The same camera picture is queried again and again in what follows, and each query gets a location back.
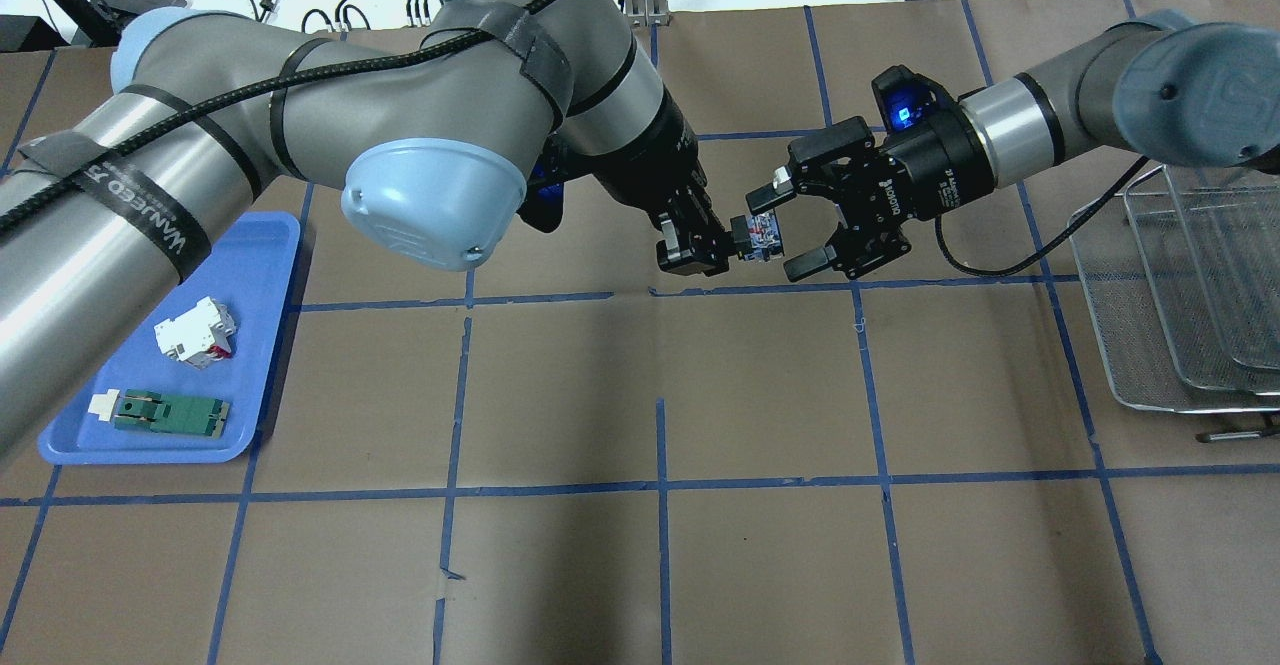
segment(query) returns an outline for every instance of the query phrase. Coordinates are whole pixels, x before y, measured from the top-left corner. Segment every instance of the wire mesh basket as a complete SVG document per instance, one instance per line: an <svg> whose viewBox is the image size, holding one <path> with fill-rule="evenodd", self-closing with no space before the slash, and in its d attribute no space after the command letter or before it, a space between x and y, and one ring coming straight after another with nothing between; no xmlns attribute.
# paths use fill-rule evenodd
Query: wire mesh basket
<svg viewBox="0 0 1280 665"><path fill-rule="evenodd" d="M1116 400L1280 411L1280 178L1156 168L1071 247Z"/></svg>

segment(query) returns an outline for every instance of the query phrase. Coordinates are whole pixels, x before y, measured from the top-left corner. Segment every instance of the light blue joint cap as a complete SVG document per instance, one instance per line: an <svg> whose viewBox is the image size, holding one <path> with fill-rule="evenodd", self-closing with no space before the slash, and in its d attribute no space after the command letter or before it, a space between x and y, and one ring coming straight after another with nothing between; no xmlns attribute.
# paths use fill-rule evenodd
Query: light blue joint cap
<svg viewBox="0 0 1280 665"><path fill-rule="evenodd" d="M1171 32L1116 83L1116 127L1139 153L1233 168L1280 145L1280 35L1235 23Z"/></svg>
<svg viewBox="0 0 1280 665"><path fill-rule="evenodd" d="M156 8L142 13L120 35L120 46L111 55L111 91L123 91L133 82L133 73L142 61L147 46L170 27L200 15L234 15L221 10L188 10L187 8Z"/></svg>
<svg viewBox="0 0 1280 665"><path fill-rule="evenodd" d="M434 269L479 267L525 201L525 175L470 142L393 139L347 169L342 212L370 240Z"/></svg>

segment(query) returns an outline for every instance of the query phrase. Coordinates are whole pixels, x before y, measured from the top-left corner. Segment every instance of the green electrical component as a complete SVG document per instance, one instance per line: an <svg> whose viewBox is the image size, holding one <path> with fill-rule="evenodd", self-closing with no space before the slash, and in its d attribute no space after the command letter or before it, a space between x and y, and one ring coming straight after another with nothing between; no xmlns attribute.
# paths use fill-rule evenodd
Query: green electrical component
<svg viewBox="0 0 1280 665"><path fill-rule="evenodd" d="M195 434L218 437L227 425L229 402L211 396L160 395L146 390L127 390L115 407L111 423L118 431L152 434Z"/></svg>

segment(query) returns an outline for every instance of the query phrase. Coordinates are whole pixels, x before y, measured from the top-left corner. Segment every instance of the white electrical component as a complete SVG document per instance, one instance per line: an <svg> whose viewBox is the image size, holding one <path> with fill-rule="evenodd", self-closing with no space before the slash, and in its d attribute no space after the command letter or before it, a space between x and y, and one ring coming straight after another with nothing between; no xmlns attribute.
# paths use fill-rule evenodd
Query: white electrical component
<svg viewBox="0 0 1280 665"><path fill-rule="evenodd" d="M221 302L205 297L177 318L157 324L156 345L170 361L205 370L215 361L230 358L228 338L236 332L236 320Z"/></svg>

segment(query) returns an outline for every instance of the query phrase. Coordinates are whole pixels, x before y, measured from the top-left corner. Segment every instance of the blue plastic tray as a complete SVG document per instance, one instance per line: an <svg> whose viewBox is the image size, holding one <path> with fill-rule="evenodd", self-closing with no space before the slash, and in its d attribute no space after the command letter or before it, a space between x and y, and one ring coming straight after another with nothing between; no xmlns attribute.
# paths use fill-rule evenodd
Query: blue plastic tray
<svg viewBox="0 0 1280 665"><path fill-rule="evenodd" d="M246 214L214 246L209 260L170 292L129 340L40 434L38 448L55 465L225 463L253 441L264 400L301 228L291 214ZM206 370L161 354L155 324L191 309L201 297L223 302L236 318L233 356ZM215 396L230 403L220 437L118 431L87 413L93 393L109 387L172 395Z"/></svg>

